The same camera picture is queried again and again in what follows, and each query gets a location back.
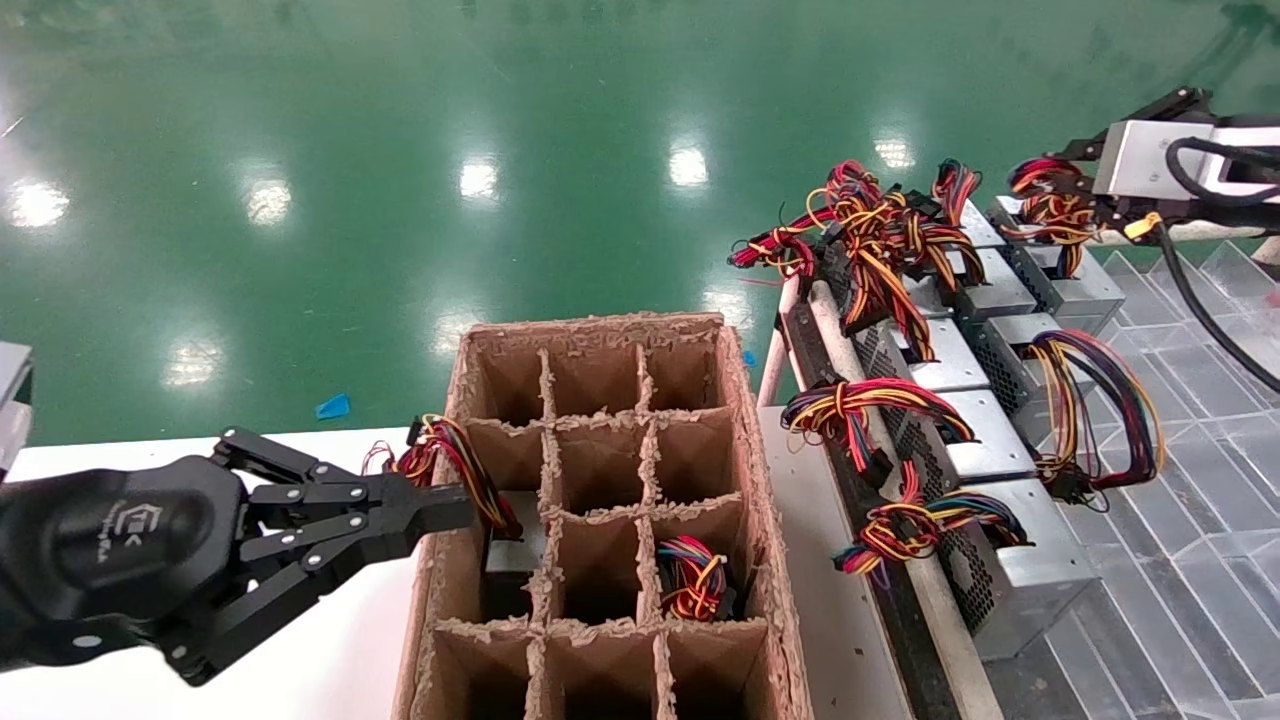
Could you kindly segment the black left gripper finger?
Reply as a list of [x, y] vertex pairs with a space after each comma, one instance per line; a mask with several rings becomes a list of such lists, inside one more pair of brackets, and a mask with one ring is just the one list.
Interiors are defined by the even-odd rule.
[[399, 471], [360, 475], [246, 428], [228, 428], [210, 461], [257, 477], [248, 505], [262, 518], [334, 518], [347, 512], [389, 518], [474, 518], [458, 484], [420, 486]]
[[192, 687], [224, 673], [366, 566], [406, 559], [428, 534], [465, 529], [472, 509], [360, 509], [233, 544], [214, 589], [161, 635]]

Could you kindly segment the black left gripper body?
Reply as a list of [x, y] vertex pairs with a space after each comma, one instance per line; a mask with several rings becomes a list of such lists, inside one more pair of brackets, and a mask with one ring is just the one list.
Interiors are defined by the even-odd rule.
[[206, 457], [3, 486], [3, 670], [166, 644], [244, 588], [247, 492]]

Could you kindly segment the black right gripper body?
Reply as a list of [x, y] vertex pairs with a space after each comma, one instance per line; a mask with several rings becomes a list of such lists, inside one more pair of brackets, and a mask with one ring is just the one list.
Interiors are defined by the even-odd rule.
[[1128, 196], [1128, 197], [1143, 197], [1143, 199], [1166, 199], [1166, 200], [1192, 200], [1193, 210], [1188, 218], [1188, 222], [1208, 222], [1208, 223], [1279, 223], [1279, 205], [1276, 202], [1262, 202], [1254, 205], [1239, 205], [1228, 204], [1196, 199], [1196, 197], [1157, 197], [1153, 195], [1129, 195], [1129, 193], [1110, 193], [1107, 196]]

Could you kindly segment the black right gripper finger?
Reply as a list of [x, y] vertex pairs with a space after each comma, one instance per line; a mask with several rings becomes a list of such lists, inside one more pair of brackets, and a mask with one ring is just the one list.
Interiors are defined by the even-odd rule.
[[1151, 238], [1157, 225], [1166, 229], [1188, 222], [1192, 200], [1143, 199], [1079, 193], [1078, 201], [1088, 211], [1085, 222], [1091, 238]]
[[[1130, 113], [1121, 122], [1208, 123], [1213, 119], [1213, 113], [1210, 110], [1212, 99], [1213, 91], [1210, 88], [1181, 86]], [[1105, 127], [1092, 137], [1075, 138], [1060, 151], [1060, 159], [1064, 161], [1098, 161], [1105, 150], [1107, 136], [1108, 127]]]

